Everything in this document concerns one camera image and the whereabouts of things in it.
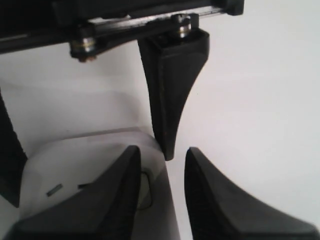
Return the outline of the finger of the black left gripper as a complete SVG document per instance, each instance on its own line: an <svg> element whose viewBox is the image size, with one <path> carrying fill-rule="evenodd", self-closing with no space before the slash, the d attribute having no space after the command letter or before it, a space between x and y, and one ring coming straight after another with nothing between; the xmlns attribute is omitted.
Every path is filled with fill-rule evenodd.
<svg viewBox="0 0 320 240"><path fill-rule="evenodd" d="M3 98L0 99L0 195L18 208L27 156L21 146Z"/></svg>
<svg viewBox="0 0 320 240"><path fill-rule="evenodd" d="M138 41L154 137L165 160L175 155L180 119L189 93L209 58L210 35L193 29L185 38L159 34Z"/></svg>

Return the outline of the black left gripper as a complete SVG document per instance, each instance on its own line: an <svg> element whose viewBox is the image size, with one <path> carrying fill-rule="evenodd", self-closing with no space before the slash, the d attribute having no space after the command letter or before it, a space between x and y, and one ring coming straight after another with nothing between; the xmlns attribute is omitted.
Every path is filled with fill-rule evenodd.
<svg viewBox="0 0 320 240"><path fill-rule="evenodd" d="M244 12L242 0L3 0L2 54L69 43L84 62L154 35L187 38L204 16Z"/></svg>

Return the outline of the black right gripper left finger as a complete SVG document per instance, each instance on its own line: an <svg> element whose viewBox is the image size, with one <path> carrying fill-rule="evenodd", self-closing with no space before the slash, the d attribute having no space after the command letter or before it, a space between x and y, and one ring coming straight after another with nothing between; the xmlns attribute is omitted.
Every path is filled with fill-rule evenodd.
<svg viewBox="0 0 320 240"><path fill-rule="evenodd" d="M94 182L18 221L6 240L129 240L141 185L141 152L130 145Z"/></svg>

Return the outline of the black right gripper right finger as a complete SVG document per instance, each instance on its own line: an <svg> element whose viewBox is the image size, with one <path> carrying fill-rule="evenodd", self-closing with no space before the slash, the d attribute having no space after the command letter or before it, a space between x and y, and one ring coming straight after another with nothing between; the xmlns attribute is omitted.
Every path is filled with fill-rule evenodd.
<svg viewBox="0 0 320 240"><path fill-rule="evenodd" d="M184 192L194 240L318 240L316 226L253 197L197 147L185 157Z"/></svg>

